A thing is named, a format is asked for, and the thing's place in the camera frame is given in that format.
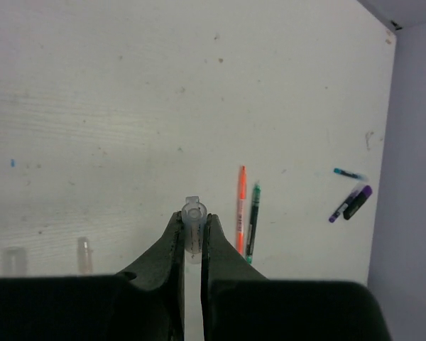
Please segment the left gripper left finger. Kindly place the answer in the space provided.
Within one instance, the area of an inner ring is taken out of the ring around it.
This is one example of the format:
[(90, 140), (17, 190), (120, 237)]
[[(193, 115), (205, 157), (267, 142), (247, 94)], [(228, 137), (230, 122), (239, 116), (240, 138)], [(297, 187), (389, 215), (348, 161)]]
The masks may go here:
[(0, 340), (183, 340), (180, 212), (116, 274), (0, 278)]

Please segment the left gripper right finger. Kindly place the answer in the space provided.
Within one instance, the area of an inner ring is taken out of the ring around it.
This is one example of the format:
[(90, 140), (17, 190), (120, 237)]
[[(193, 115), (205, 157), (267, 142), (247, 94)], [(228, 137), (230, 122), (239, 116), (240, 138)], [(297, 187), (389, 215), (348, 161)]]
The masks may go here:
[(270, 280), (208, 215), (201, 265), (205, 340), (390, 340), (381, 308), (351, 281)]

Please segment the orange pen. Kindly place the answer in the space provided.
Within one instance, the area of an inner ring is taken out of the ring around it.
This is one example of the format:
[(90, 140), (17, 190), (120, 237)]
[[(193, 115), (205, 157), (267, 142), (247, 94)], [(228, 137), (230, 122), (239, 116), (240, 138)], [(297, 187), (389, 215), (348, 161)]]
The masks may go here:
[(244, 204), (246, 201), (247, 176), (246, 167), (239, 169), (237, 204), (236, 204), (236, 250), (244, 254)]

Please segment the green pen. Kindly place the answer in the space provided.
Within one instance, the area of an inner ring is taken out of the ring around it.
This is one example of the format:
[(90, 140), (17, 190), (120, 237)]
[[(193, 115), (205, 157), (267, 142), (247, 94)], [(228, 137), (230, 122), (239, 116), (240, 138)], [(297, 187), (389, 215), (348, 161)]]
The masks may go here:
[(258, 221), (258, 211), (261, 199), (261, 187), (259, 182), (254, 184), (252, 198), (251, 198), (251, 211), (249, 217), (248, 234), (246, 240), (245, 258), (251, 264), (253, 260), (253, 249), (256, 239), (256, 228)]

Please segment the clear green pen cap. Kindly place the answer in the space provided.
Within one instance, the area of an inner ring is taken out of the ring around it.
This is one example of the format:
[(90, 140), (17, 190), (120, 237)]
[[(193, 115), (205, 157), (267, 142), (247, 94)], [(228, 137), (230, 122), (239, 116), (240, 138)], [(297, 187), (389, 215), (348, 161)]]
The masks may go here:
[(207, 223), (207, 208), (198, 196), (185, 198), (182, 207), (182, 223), (185, 231), (185, 256), (191, 264), (199, 264), (202, 260), (202, 243), (204, 227)]

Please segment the purple pen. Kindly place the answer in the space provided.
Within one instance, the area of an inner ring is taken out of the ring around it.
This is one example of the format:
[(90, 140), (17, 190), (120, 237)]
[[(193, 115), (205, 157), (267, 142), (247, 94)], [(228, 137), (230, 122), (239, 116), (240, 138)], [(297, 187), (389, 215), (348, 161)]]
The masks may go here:
[(348, 206), (350, 206), (353, 199), (361, 192), (361, 189), (352, 191), (343, 203), (330, 215), (329, 222), (334, 223), (337, 218), (342, 215)]

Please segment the teal pen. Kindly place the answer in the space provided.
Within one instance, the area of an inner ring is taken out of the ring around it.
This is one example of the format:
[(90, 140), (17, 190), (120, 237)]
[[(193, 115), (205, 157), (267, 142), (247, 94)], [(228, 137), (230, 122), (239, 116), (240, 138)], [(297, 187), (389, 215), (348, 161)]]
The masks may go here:
[(352, 172), (352, 171), (349, 171), (349, 170), (344, 170), (344, 169), (341, 169), (341, 168), (334, 168), (334, 173), (348, 177), (348, 178), (360, 180), (360, 181), (367, 181), (366, 176), (364, 176), (360, 173)]

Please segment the black purple highlighter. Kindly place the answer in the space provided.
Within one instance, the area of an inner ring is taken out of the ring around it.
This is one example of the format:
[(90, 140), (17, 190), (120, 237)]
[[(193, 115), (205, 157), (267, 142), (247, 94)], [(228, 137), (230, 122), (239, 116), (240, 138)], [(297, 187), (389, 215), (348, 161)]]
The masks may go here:
[(373, 191), (370, 185), (364, 186), (343, 212), (344, 219), (350, 220), (361, 208), (361, 206), (369, 199), (372, 193)]

